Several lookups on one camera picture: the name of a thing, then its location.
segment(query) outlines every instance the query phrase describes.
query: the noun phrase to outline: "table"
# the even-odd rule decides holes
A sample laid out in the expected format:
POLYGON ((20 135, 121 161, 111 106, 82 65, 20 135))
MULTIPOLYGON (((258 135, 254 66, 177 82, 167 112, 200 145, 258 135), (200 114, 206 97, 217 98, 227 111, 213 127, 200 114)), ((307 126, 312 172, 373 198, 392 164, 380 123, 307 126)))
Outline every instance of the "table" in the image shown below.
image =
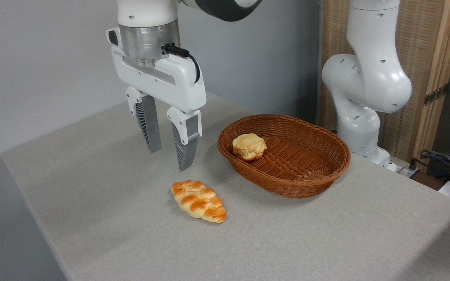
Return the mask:
POLYGON ((213 94, 179 173, 167 108, 153 154, 122 105, 2 156, 69 280, 450 280, 448 197, 357 157, 318 196, 266 192, 216 148, 255 112, 213 94), (227 221, 181 211, 170 187, 183 180, 213 188, 227 221))

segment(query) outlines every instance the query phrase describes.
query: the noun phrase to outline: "pastry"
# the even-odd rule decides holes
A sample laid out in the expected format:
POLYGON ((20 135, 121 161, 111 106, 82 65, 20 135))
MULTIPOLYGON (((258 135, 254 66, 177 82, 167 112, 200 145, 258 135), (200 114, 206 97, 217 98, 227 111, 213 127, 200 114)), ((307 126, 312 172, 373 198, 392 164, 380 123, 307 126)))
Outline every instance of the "pastry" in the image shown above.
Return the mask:
POLYGON ((192 217, 219 224, 227 219, 220 197, 200 181, 187 180, 175 183, 171 191, 180 209, 192 217))
POLYGON ((255 133, 238 136, 232 141, 234 155, 244 161, 252 161, 263 156, 266 149, 265 141, 255 133))

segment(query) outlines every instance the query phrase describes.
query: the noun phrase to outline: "brown woven basket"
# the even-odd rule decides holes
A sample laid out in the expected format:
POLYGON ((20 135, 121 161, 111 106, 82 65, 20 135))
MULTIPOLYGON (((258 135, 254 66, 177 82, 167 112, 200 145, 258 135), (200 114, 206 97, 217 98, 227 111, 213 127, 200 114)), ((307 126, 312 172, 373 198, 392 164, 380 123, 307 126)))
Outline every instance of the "brown woven basket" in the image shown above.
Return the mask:
POLYGON ((334 133, 277 114, 248 116, 228 125, 218 137, 218 150, 241 176, 289 198, 324 192, 350 165, 350 150, 334 133), (232 141, 245 133, 265 140, 260 159, 244 162, 232 153, 232 141))

